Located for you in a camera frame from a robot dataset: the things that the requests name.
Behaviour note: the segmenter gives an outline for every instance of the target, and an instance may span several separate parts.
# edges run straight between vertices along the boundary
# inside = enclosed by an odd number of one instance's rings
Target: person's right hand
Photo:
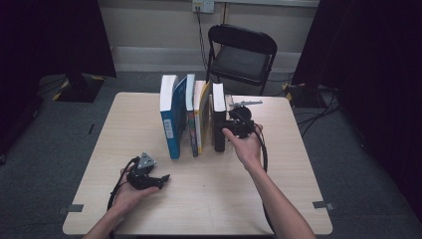
[[[255,125],[255,131],[261,134],[263,126]],[[250,171],[253,168],[262,167],[261,164],[261,144],[254,133],[248,137],[238,138],[229,129],[223,128],[224,135],[233,143],[236,154],[240,161],[245,166],[245,169]]]

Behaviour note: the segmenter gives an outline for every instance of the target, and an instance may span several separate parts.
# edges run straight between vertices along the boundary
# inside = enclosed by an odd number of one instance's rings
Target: black chair
[[[276,42],[267,34],[221,24],[208,31],[210,52],[206,81],[210,75],[261,86],[264,92],[268,75],[277,54]],[[218,53],[214,44],[221,44]]]

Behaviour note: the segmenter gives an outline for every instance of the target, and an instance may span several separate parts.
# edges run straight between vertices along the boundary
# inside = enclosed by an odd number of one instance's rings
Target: book
[[[224,95],[223,84],[213,83],[212,85],[212,140],[214,140],[214,149],[218,152],[223,152],[226,148],[225,136],[221,131],[226,123],[227,108],[226,98]]]
[[[231,95],[224,95],[224,101],[226,103],[226,122],[227,122],[227,120],[230,120],[229,111],[231,111],[234,108],[233,97]],[[214,128],[214,125],[215,125],[214,124],[214,120],[215,120],[214,119],[214,113],[215,113],[215,111],[214,111],[213,94],[210,95],[210,102],[212,103],[212,104],[210,104],[210,115],[211,115],[210,128],[212,128],[212,130],[211,130],[211,145],[213,145],[213,147],[215,149],[215,136],[214,136],[214,134],[215,134],[214,133],[214,131],[215,131],[215,128]]]
[[[193,111],[193,96],[195,90],[195,74],[188,74],[186,80],[186,114],[187,130],[189,132],[192,155],[198,156],[198,144],[196,143],[195,112]]]
[[[195,82],[195,92],[193,94],[193,111],[195,112],[196,143],[198,153],[202,153],[205,143],[205,136],[209,126],[209,93],[210,83],[205,81]]]
[[[175,75],[161,79],[159,109],[171,159],[180,156],[180,140],[186,128],[186,78],[178,81]]]

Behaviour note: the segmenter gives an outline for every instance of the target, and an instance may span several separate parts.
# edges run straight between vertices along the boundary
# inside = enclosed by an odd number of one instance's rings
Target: black curtain
[[[339,89],[367,149],[422,221],[422,3],[320,0],[293,84]]]
[[[0,46],[1,136],[34,100],[43,77],[68,71],[115,77],[97,0],[0,1]],[[3,152],[7,143],[0,141]]]

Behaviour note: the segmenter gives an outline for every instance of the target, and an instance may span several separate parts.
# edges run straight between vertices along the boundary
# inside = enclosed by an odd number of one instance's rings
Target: small white label
[[[165,119],[163,122],[165,135],[167,136],[167,138],[173,138],[173,128],[171,127],[171,120]]]

